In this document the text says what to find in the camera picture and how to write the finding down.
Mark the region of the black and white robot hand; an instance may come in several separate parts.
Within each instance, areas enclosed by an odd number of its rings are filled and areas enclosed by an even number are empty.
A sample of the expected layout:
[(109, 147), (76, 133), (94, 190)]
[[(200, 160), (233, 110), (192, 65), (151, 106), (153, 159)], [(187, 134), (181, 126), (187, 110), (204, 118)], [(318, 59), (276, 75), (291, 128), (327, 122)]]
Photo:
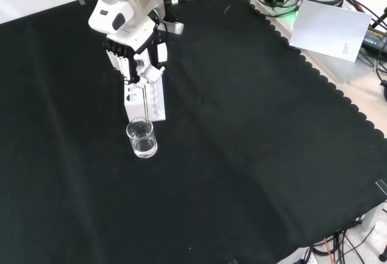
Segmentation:
[(143, 89), (161, 79), (167, 35), (181, 35), (184, 29), (165, 16), (164, 0), (97, 1), (88, 23), (106, 34), (106, 53), (127, 84)]

